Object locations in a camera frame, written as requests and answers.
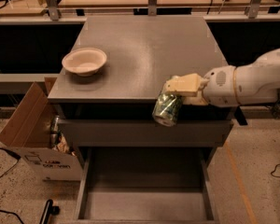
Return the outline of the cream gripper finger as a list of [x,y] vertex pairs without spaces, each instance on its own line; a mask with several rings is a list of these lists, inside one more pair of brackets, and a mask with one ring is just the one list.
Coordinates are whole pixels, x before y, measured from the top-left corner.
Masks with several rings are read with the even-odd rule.
[[183,97],[197,97],[208,82],[208,78],[203,78],[196,73],[182,77],[174,76],[165,82],[162,92]]
[[184,105],[197,105],[197,106],[208,105],[207,101],[201,95],[195,97],[184,96],[182,98],[182,101]]

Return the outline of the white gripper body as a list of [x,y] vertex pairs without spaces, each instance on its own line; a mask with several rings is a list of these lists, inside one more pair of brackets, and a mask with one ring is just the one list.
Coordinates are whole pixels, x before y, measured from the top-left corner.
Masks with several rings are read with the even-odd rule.
[[222,66],[209,71],[204,78],[208,83],[203,89],[203,98],[210,105],[233,107],[239,103],[235,93],[235,66]]

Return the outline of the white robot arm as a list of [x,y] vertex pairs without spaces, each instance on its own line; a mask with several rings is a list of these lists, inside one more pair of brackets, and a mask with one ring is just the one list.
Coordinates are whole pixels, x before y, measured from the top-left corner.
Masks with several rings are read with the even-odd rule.
[[264,53],[249,65],[213,68],[204,77],[193,73],[171,78],[163,91],[181,96],[184,105],[274,103],[280,99],[280,49]]

